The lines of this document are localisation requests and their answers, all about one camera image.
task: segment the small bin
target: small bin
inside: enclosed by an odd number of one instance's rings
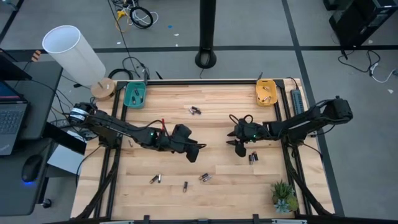
[[[278,102],[278,94],[276,90],[276,84],[270,79],[260,79],[256,84],[256,98],[257,105],[259,106],[272,106]]]
[[[127,84],[126,92],[124,93],[124,105],[129,108],[141,109],[145,106],[145,97],[146,97],[146,86],[145,83],[142,82],[130,82]]]

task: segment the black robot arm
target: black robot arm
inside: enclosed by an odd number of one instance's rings
[[[205,144],[198,144],[189,137],[192,131],[183,124],[174,127],[172,135],[169,135],[164,122],[157,120],[152,122],[162,123],[162,129],[151,128],[149,125],[136,127],[128,122],[121,121],[108,115],[104,111],[97,110],[91,103],[78,103],[71,110],[68,117],[72,126],[87,128],[99,136],[99,143],[104,146],[115,147],[118,134],[133,138],[141,147],[156,151],[169,151],[187,153],[187,159],[195,162],[199,149]]]
[[[257,124],[253,123],[251,115],[246,115],[241,119],[237,119],[233,115],[229,117],[235,122],[236,126],[228,136],[236,137],[238,140],[227,141],[227,143],[234,145],[237,155],[244,157],[246,156],[244,143],[260,140],[277,141],[287,138],[290,144],[301,145],[308,134],[328,124],[345,124],[353,119],[353,113],[346,100],[336,97],[333,100],[323,100],[308,111],[285,121]]]

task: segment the yellow tray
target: yellow tray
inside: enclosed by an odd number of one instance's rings
[[[256,84],[256,98],[259,106],[272,106],[278,102],[275,82],[270,79],[258,80]]]

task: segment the wooden table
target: wooden table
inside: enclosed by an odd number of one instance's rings
[[[292,80],[284,81],[291,107],[290,90],[295,85]],[[300,80],[296,81],[304,96]],[[185,154],[143,149],[133,140],[133,147],[130,147],[128,138],[123,137],[112,220],[142,220],[144,215],[150,215],[151,220],[238,219],[252,218],[254,213],[260,218],[293,217],[293,213],[276,213],[271,200],[271,185],[281,179],[287,182],[280,141],[247,144],[248,154],[257,151],[259,156],[259,161],[252,166],[247,156],[237,156],[234,147],[225,143],[233,139],[227,137],[234,127],[229,114],[238,118],[251,114],[257,123],[276,120],[274,107],[258,106],[255,95],[255,85],[148,86],[145,108],[128,109],[126,121],[145,126],[164,118],[170,133],[176,124],[185,124],[192,130],[190,137],[206,143],[207,147],[200,150],[195,163],[190,163]],[[124,92],[119,100],[118,118],[123,96]],[[111,114],[113,100],[98,102],[98,108]],[[285,119],[280,93],[279,103]],[[191,106],[200,108],[202,114],[192,116],[188,112]],[[315,138],[308,137],[305,143],[318,149]],[[89,142],[86,155],[97,146],[97,140]],[[299,150],[308,188],[329,212],[333,212],[319,154],[306,146],[300,146]],[[83,163],[71,217],[77,216],[97,191],[103,156],[104,150],[99,149]],[[200,182],[198,177],[206,172],[213,178]],[[162,182],[150,184],[156,174],[162,174]],[[183,193],[185,181],[188,190]],[[298,186],[296,189],[304,213],[301,192]],[[106,192],[102,215],[107,199]]]

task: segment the teal tray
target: teal tray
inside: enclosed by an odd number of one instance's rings
[[[126,92],[124,94],[124,105],[129,108],[134,109],[141,109],[145,106],[145,97],[146,97],[147,88],[145,83],[143,82],[131,82],[127,84]],[[133,103],[132,97],[135,98],[136,104]]]

